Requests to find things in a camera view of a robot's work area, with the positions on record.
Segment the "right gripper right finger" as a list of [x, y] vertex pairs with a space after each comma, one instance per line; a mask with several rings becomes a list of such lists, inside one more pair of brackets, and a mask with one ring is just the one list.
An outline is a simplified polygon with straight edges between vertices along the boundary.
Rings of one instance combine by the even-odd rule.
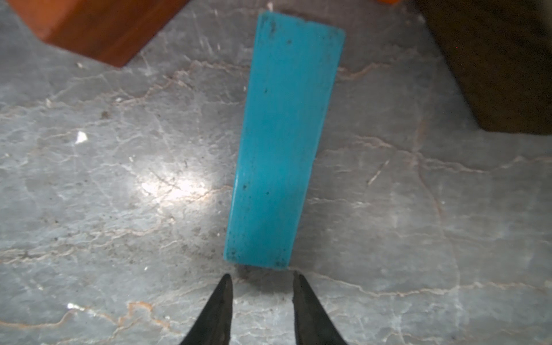
[[293, 277], [293, 308], [297, 345], [347, 345], [299, 271], [295, 271]]

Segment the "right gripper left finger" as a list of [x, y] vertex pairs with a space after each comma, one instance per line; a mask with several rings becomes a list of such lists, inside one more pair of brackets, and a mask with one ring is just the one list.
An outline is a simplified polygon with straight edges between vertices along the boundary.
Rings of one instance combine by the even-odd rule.
[[180, 345], [229, 345], [233, 317], [233, 283], [225, 274]]

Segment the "teal block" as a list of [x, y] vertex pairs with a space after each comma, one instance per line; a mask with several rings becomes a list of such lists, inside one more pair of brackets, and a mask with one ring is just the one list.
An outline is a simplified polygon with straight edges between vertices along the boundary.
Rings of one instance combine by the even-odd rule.
[[225, 260], [289, 265], [344, 41], [337, 27], [258, 17]]

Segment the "reddish brown wedge block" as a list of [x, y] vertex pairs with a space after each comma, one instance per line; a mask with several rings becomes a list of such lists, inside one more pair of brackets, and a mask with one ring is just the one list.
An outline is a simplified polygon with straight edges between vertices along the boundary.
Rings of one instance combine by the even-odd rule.
[[188, 0], [9, 1], [44, 43], [123, 67]]

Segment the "dark brown wedge block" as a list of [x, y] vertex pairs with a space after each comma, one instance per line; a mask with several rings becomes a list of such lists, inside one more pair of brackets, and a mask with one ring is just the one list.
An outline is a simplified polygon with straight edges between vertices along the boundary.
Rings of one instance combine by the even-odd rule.
[[550, 1], [417, 1], [478, 125], [551, 134]]

